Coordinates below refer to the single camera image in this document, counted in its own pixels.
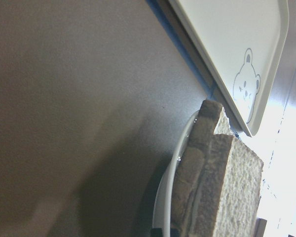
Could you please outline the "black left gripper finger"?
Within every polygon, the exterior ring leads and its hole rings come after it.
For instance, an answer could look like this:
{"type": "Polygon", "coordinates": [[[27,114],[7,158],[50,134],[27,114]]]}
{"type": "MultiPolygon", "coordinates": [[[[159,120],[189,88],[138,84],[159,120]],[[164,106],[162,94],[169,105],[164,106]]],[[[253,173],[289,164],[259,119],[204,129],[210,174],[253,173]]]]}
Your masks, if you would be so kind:
{"type": "Polygon", "coordinates": [[[150,237],[162,237],[162,229],[161,228],[152,228],[150,230],[150,237]]]}

